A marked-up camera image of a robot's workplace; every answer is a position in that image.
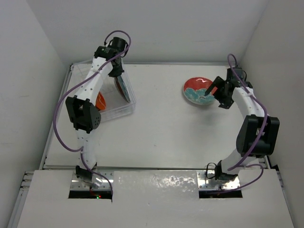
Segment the orange plate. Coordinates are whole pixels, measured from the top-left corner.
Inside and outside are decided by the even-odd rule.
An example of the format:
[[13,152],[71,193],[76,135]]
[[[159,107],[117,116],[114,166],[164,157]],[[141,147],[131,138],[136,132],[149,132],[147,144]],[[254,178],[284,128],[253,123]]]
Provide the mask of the orange plate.
[[95,106],[99,111],[104,111],[106,109],[106,102],[101,92],[97,95]]

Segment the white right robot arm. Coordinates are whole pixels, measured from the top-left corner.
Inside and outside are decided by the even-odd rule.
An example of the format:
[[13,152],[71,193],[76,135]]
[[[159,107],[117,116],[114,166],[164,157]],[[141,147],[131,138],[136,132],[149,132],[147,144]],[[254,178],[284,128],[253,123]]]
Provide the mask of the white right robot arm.
[[216,77],[205,92],[209,93],[219,101],[220,108],[229,109],[236,104],[244,119],[235,150],[215,166],[214,180],[231,181],[255,159],[273,153],[280,121],[267,114],[266,108],[256,99],[251,83],[243,79],[240,67],[229,68],[226,79]]

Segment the red and blue plate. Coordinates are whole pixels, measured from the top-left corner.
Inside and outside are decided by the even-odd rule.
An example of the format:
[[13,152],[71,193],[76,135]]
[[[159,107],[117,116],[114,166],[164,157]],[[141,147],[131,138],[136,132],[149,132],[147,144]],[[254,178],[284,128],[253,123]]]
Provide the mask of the red and blue plate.
[[216,88],[213,88],[208,95],[205,95],[205,92],[211,84],[212,81],[205,77],[190,78],[183,85],[183,94],[196,105],[210,105],[215,101],[213,94]]

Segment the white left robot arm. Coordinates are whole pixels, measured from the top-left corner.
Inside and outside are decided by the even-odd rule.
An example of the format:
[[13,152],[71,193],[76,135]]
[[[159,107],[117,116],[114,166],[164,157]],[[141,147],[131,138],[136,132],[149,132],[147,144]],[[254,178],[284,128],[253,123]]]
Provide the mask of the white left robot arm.
[[122,79],[122,60],[120,57],[114,58],[126,51],[127,47],[127,42],[119,37],[114,37],[104,46],[99,46],[94,53],[91,69],[85,78],[86,82],[73,97],[66,98],[68,116],[76,130],[77,143],[80,147],[76,176],[87,183],[93,182],[97,175],[93,136],[101,122],[100,111],[106,105],[100,90],[108,76],[114,79],[115,86],[124,100],[130,102]]

